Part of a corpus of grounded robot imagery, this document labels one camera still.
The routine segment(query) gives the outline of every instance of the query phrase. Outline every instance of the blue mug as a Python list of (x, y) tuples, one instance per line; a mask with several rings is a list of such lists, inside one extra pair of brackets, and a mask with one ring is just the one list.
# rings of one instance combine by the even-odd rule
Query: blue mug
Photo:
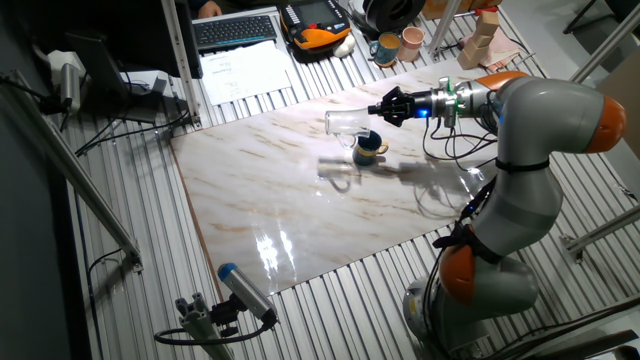
[(373, 165), (376, 156), (382, 155), (389, 150), (389, 143), (382, 141), (380, 135), (371, 130), (369, 137), (359, 137), (356, 147), (353, 149), (353, 162), (360, 166)]
[(390, 67), (396, 63), (396, 55), (400, 50), (402, 41), (398, 35), (387, 32), (380, 35), (378, 41), (369, 45), (369, 52), (373, 56), (373, 61), (380, 67)]

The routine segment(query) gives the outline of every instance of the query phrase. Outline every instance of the glass cup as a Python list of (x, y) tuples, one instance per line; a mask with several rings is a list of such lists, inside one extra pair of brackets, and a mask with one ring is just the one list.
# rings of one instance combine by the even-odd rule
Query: glass cup
[(345, 149), (353, 149), (358, 137), (368, 138), (371, 120), (367, 109), (327, 111), (324, 115), (327, 135), (335, 135)]

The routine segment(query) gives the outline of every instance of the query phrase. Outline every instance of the white paper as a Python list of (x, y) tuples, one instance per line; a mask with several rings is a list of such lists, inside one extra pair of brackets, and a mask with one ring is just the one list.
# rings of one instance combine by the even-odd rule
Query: white paper
[(289, 62), (273, 41), (265, 41), (202, 58), (202, 81), (211, 104), (219, 105), (291, 86)]

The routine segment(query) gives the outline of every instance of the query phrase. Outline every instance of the person's hand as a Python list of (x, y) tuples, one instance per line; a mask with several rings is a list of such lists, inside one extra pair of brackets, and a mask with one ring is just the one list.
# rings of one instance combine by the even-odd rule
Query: person's hand
[(198, 11), (198, 19), (222, 15), (222, 9), (213, 1), (207, 1)]

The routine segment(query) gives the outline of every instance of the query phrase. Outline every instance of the metal grating floor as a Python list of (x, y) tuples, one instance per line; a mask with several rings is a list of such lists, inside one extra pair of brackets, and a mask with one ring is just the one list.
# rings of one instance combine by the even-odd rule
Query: metal grating floor
[[(507, 36), (522, 42), (506, 15), (501, 12), (500, 16)], [(277, 27), (275, 15), (271, 17)], [(432, 35), (437, 21), (420, 17), (415, 25)], [(443, 45), (472, 32), (474, 27), (474, 18), (456, 18)], [(416, 62), (381, 70), (367, 61), (368, 46), (362, 36), (356, 34), (356, 39), (354, 53), (345, 59), (294, 62), (294, 70), (289, 73), (292, 86), (288, 89), (210, 106), (204, 101), (204, 87), (199, 84), (196, 93), (202, 126), (234, 121), (432, 64), (423, 49)], [(276, 45), (285, 50), (282, 39)], [(452, 59), (457, 54), (457, 49), (450, 49), (442, 59)], [(508, 67), (516, 68), (544, 77), (535, 57), (519, 56)], [(182, 94), (179, 82), (170, 84), (178, 95)], [(159, 114), (158, 121), (165, 123), (168, 118), (171, 117), (165, 111)], [(72, 149), (79, 148), (108, 124), (104, 119), (83, 120), (71, 122), (64, 133)], [(118, 135), (148, 126), (114, 121), (109, 131)], [(174, 134), (194, 130), (197, 129), (185, 126), (174, 130)], [(121, 266), (119, 254), (96, 266), (91, 282), (97, 323), (91, 316), (87, 279), (82, 278), (96, 359), (207, 358), (200, 348), (173, 348), (153, 341), (154, 332), (178, 327), (175, 299), (202, 292), (210, 304), (218, 301), (165, 135), (146, 132), (123, 137), (98, 146), (81, 160), (127, 230), (135, 235), (145, 267), (141, 274), (132, 273)], [(633, 206), (615, 187), (607, 160), (599, 155), (554, 155), (551, 167), (566, 195), (562, 213), (543, 241), (514, 254), (535, 269), (541, 297), (527, 312), (489, 322), (490, 337), (479, 344), (485, 354), (532, 328), (574, 319), (640, 292), (640, 266), (634, 261), (640, 258), (637, 224), (589, 246), (581, 265), (573, 264), (562, 253), (558, 240), (565, 233), (585, 234)], [(87, 253), (85, 259), (80, 250), (78, 261), (86, 269), (93, 259), (117, 249), (117, 245), (84, 203), (75, 201), (71, 188), (70, 193), (72, 209), (77, 209), (72, 214), (76, 244)], [(400, 302), (406, 286), (426, 275), (433, 265), (435, 251), (430, 243), (447, 231), (425, 234), (272, 295), (281, 325), (257, 339), (232, 345), (236, 358), (432, 358), (433, 354), (410, 335)], [(239, 326), (241, 333), (257, 328), (250, 315), (241, 317)]]

